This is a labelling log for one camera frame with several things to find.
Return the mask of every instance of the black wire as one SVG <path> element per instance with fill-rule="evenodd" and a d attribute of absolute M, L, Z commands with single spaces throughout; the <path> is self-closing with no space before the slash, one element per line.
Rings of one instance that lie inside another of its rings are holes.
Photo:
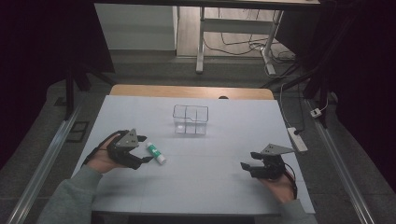
<path fill-rule="evenodd" d="M 281 58 L 280 57 L 280 54 L 282 54 L 282 53 L 287 53 L 287 52 L 291 52 L 291 50 L 283 50 L 283 51 L 280 51 L 278 54 L 277 54 L 277 56 L 275 56 L 274 55 L 274 53 L 271 51 L 271 55 L 276 59 L 276 60 L 278 60 L 278 61 L 280 61 L 280 62 L 282 62 L 282 63 L 294 63 L 294 62 L 296 62 L 296 59 L 295 58 Z"/>
<path fill-rule="evenodd" d="M 278 53 L 277 55 L 277 57 L 274 55 L 274 53 L 272 52 L 272 50 L 270 50 L 270 53 L 271 53 L 271 59 L 273 59 L 274 60 L 274 62 L 276 62 L 276 63 L 295 63 L 297 60 L 295 60 L 295 59 L 280 59 L 279 58 L 279 54 L 280 53 Z"/>
<path fill-rule="evenodd" d="M 319 44 L 317 47 L 315 47 L 314 50 L 312 50 L 311 52 L 309 52 L 308 54 L 306 54 L 306 55 L 303 56 L 303 57 L 299 57 L 298 59 L 295 59 L 294 62 L 295 62 L 295 63 L 298 63 L 298 62 L 301 62 L 301 61 L 303 61 L 303 60 L 305 60 L 305 59 L 309 59 L 309 58 L 311 58 L 312 56 L 315 56 L 315 55 L 316 55 L 320 50 L 322 50 L 324 47 L 328 46 L 328 43 L 329 43 L 330 41 L 332 41 L 332 39 L 333 39 L 333 38 L 335 37 L 335 35 L 337 34 L 336 29 L 337 29 L 337 28 L 333 28 L 333 30 L 332 30 L 331 32 L 329 32 L 330 35 L 328 35 L 326 39 L 324 39 L 323 41 L 321 41 L 320 44 Z M 271 53 L 271 58 L 272 58 L 272 59 L 275 58 L 274 61 L 275 61 L 276 63 L 282 63 L 282 62 L 276 60 L 276 57 L 274 56 L 272 50 L 270 50 L 270 53 Z"/>
<path fill-rule="evenodd" d="M 289 66 L 288 69 L 286 69 L 285 72 L 283 72 L 281 75 L 277 76 L 276 78 L 284 78 L 284 77 L 288 77 L 291 73 L 293 73 L 295 70 L 297 70 L 300 67 L 299 63 L 294 63 L 291 66 Z M 260 87 L 260 89 L 264 88 L 268 83 L 265 83 L 264 85 L 262 85 Z"/>
<path fill-rule="evenodd" d="M 248 47 L 250 49 L 265 48 L 265 44 L 253 42 L 253 43 L 248 43 Z"/>
<path fill-rule="evenodd" d="M 297 92 L 298 92 L 298 101 L 299 101 L 300 112 L 301 112 L 301 119 L 303 121 L 303 128 L 300 130 L 300 132 L 303 132 L 305 130 L 305 120 L 304 120 L 303 107 L 301 106 L 300 83 L 297 84 Z"/>
<path fill-rule="evenodd" d="M 291 166 L 290 166 L 290 165 L 288 165 L 287 163 L 285 163 L 285 165 L 289 166 L 289 168 L 290 168 L 290 169 L 291 169 L 291 171 L 293 172 L 294 181 L 296 181 L 296 174 L 294 173 L 294 170 L 293 170 L 293 168 L 291 168 Z"/>
<path fill-rule="evenodd" d="M 210 47 L 206 44 L 205 39 L 204 39 L 204 44 L 205 44 L 205 46 L 206 46 L 207 48 L 212 49 L 212 48 L 210 48 Z M 223 52 L 223 53 L 228 53 L 228 54 L 231 54 L 231 55 L 243 55 L 243 54 L 247 54 L 247 53 L 253 51 L 254 49 L 250 49 L 250 50 L 248 50 L 248 51 L 246 51 L 246 52 L 242 52 L 242 53 L 232 53 L 232 52 L 229 52 L 229 51 L 226 51 L 226 50 L 222 50 L 222 49 L 212 49 L 212 50 L 220 51 L 220 52 Z"/>
<path fill-rule="evenodd" d="M 249 14 L 248 14 L 246 20 L 250 17 L 251 11 L 252 11 L 252 9 L 249 10 Z M 259 14 L 260 14 L 260 10 L 257 11 L 256 20 L 259 18 Z M 220 12 L 220 8 L 219 8 L 219 7 L 218 7 L 218 15 L 219 15 L 219 18 L 222 18 L 221 12 Z M 252 41 L 254 41 L 254 42 L 256 42 L 256 41 L 262 41 L 262 40 L 267 40 L 267 39 L 268 39 L 268 38 L 263 38 L 263 39 L 252 40 L 251 38 L 253 37 L 253 35 L 250 35 L 250 38 L 249 38 L 249 40 L 247 40 L 247 41 L 226 43 L 225 40 L 224 40 L 224 37 L 223 37 L 223 33 L 220 33 L 220 35 L 221 35 L 221 40 L 222 40 L 222 42 L 223 42 L 224 45 L 237 45 L 237 44 L 246 44 L 246 43 L 249 43 L 249 47 L 250 47 L 250 48 L 251 48 L 250 42 L 252 42 Z"/>

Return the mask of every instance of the white table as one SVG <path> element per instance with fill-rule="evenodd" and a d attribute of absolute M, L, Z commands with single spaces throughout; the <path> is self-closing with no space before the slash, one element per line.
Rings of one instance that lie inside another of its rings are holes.
<path fill-rule="evenodd" d="M 206 105 L 206 135 L 175 133 L 174 105 Z M 271 192 L 242 170 L 240 162 L 269 143 L 291 147 L 277 101 L 107 96 L 75 172 L 94 147 L 117 130 L 136 128 L 168 159 L 138 170 L 106 174 L 93 202 L 94 211 L 138 214 L 267 215 L 278 214 Z M 132 153 L 148 156 L 145 144 Z M 315 213 L 293 153 L 282 156 L 297 174 L 298 197 Z"/>

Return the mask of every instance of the cable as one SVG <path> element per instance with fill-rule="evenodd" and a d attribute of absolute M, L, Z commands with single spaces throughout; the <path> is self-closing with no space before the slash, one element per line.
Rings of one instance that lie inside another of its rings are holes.
<path fill-rule="evenodd" d="M 326 99 L 326 105 L 322 109 L 320 109 L 320 111 L 326 109 L 328 104 L 329 104 L 329 98 Z"/>
<path fill-rule="evenodd" d="M 250 16 L 251 16 L 251 11 L 253 11 L 253 9 L 244 9 L 243 11 L 246 11 L 246 10 L 248 10 L 248 14 L 247 14 L 247 18 L 246 18 L 246 20 L 247 20 L 247 19 L 250 18 Z"/>
<path fill-rule="evenodd" d="M 220 52 L 224 52 L 224 53 L 228 53 L 228 54 L 231 54 L 231 55 L 243 55 L 243 54 L 247 54 L 247 53 L 249 53 L 249 52 L 251 52 L 251 51 L 254 50 L 254 49 L 250 49 L 250 50 L 248 50 L 248 51 L 246 51 L 246 52 L 242 52 L 242 53 L 232 53 L 232 52 L 229 52 L 229 51 L 226 51 L 226 50 L 223 50 L 223 49 L 213 49 L 213 48 L 210 48 L 210 47 L 206 44 L 205 39 L 204 39 L 204 44 L 205 44 L 205 46 L 206 46 L 207 48 L 209 48 L 209 49 L 216 50 L 216 51 L 220 51 Z"/>
<path fill-rule="evenodd" d="M 284 73 L 282 73 L 282 75 L 279 75 L 279 76 L 271 76 L 269 73 L 268 73 L 268 71 L 267 71 L 267 64 L 268 64 L 269 62 L 267 62 L 266 64 L 265 64 L 265 66 L 264 66 L 264 72 L 265 72 L 265 75 L 267 75 L 268 77 L 271 77 L 271 78 L 280 78 L 280 77 L 296 77 L 296 75 L 290 75 L 290 74 L 292 74 L 295 70 L 297 70 L 299 67 L 300 67 L 300 65 L 298 64 L 298 63 L 294 63 L 294 64 L 292 64 Z"/>
<path fill-rule="evenodd" d="M 332 16 L 333 16 L 334 11 L 335 11 L 336 6 L 337 6 L 337 3 L 336 3 L 335 1 L 333 1 L 333 0 L 328 0 L 328 2 L 333 2 L 333 3 L 334 3 L 334 10 L 333 10 L 333 13 L 332 13 Z M 302 61 L 302 60 L 309 59 L 309 58 L 312 58 L 313 56 L 315 56 L 315 55 L 316 55 L 319 51 L 321 51 L 324 47 L 328 46 L 328 43 L 329 43 L 329 42 L 335 37 L 335 35 L 337 34 L 336 30 L 337 30 L 337 27 L 333 27 L 332 30 L 330 30 L 330 32 L 327 32 L 328 35 L 326 36 L 326 38 L 325 38 L 323 41 L 321 41 L 320 44 L 318 44 L 318 46 L 315 47 L 315 49 L 313 49 L 311 52 L 307 53 L 305 56 L 299 57 L 298 59 L 295 59 L 294 62 L 295 62 L 295 63 L 298 63 L 298 62 L 300 62 L 300 61 Z M 275 57 L 274 54 L 273 54 L 273 52 L 272 52 L 272 50 L 270 50 L 270 53 L 271 53 L 271 55 L 270 55 L 271 58 L 272 58 L 275 62 L 279 63 L 278 61 L 282 61 L 282 60 L 279 60 L 279 54 L 278 54 L 278 57 Z"/>
<path fill-rule="evenodd" d="M 280 51 L 277 54 L 277 57 L 274 55 L 272 49 L 270 49 L 270 53 L 271 53 L 271 59 L 274 60 L 276 63 L 295 63 L 296 59 L 295 58 L 281 58 L 279 55 L 282 53 L 286 53 L 286 52 L 291 52 L 291 50 L 284 50 L 284 51 Z"/>
<path fill-rule="evenodd" d="M 290 166 L 290 165 L 288 165 L 287 163 L 285 163 L 285 165 L 289 166 L 289 168 L 290 168 L 290 169 L 291 169 L 291 171 L 293 172 L 293 178 L 294 178 L 294 181 L 296 181 L 296 174 L 294 173 L 294 170 L 293 170 L 293 168 L 291 168 L 291 166 Z"/>
<path fill-rule="evenodd" d="M 219 18 L 222 18 L 220 8 L 218 8 L 218 12 L 219 12 L 219 13 L 218 13 Z M 252 14 L 252 9 L 249 10 L 249 14 L 248 14 L 246 20 L 250 18 L 251 14 Z M 260 10 L 257 11 L 257 15 L 256 15 L 256 19 L 255 19 L 255 20 L 257 20 L 257 19 L 259 18 L 259 14 L 260 14 Z M 262 41 L 262 40 L 267 40 L 267 39 L 268 39 L 268 38 L 263 38 L 263 39 L 255 39 L 255 40 L 252 40 L 251 38 L 253 37 L 253 35 L 250 35 L 250 38 L 249 38 L 249 40 L 247 40 L 247 41 L 226 43 L 225 40 L 224 40 L 223 33 L 220 33 L 220 35 L 221 35 L 221 41 L 223 42 L 224 45 L 229 46 L 229 45 L 237 45 L 237 44 L 246 44 L 246 43 L 248 43 L 248 44 L 249 44 L 249 47 L 250 47 L 251 49 L 252 49 L 252 47 L 251 47 L 252 45 L 253 45 L 253 48 L 254 48 L 254 49 L 256 49 L 257 47 L 265 46 L 265 44 L 263 44 L 263 43 L 255 43 L 255 42 L 256 42 L 256 41 Z"/>
<path fill-rule="evenodd" d="M 301 105 L 301 97 L 300 97 L 300 83 L 297 84 L 297 92 L 298 92 L 298 103 L 299 103 L 299 106 L 300 106 L 301 120 L 303 122 L 303 128 L 300 129 L 300 130 L 296 130 L 296 132 L 299 131 L 298 133 L 300 133 L 300 132 L 303 132 L 305 130 L 304 113 L 303 113 L 303 107 Z"/>
<path fill-rule="evenodd" d="M 289 125 L 289 127 L 291 128 L 291 125 L 289 124 L 289 122 L 288 122 L 288 120 L 286 119 L 286 116 L 285 116 L 285 110 L 283 109 L 283 104 L 282 104 L 282 91 L 283 91 L 283 85 L 285 85 L 285 83 L 283 83 L 282 84 L 282 86 L 280 87 L 280 110 L 282 111 L 282 117 L 283 117 L 283 120 L 285 120 L 286 121 L 286 123 Z"/>

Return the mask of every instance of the floor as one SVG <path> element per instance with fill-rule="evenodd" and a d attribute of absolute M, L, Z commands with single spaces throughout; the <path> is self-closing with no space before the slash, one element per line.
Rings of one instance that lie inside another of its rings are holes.
<path fill-rule="evenodd" d="M 211 19 L 221 18 L 244 21 L 271 21 L 273 19 L 273 14 L 273 10 L 214 7 L 207 7 L 205 9 L 205 18 Z M 177 33 L 177 56 L 196 57 L 198 50 L 199 27 L 200 8 L 181 7 Z M 257 49 L 260 48 L 258 47 L 259 45 L 265 44 L 266 37 L 268 37 L 268 35 L 205 33 L 204 39 L 206 46 L 204 49 L 204 55 L 260 58 L 261 55 Z M 272 49 L 275 55 L 281 51 L 285 52 L 288 50 L 281 44 L 274 44 Z M 292 57 L 292 52 L 283 53 L 282 56 Z"/>

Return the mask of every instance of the glue stick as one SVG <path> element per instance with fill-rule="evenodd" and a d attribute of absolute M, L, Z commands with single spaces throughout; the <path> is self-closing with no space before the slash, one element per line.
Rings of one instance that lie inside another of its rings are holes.
<path fill-rule="evenodd" d="M 146 148 L 160 164 L 164 164 L 166 162 L 166 158 L 154 145 L 152 145 L 152 143 L 147 142 Z"/>

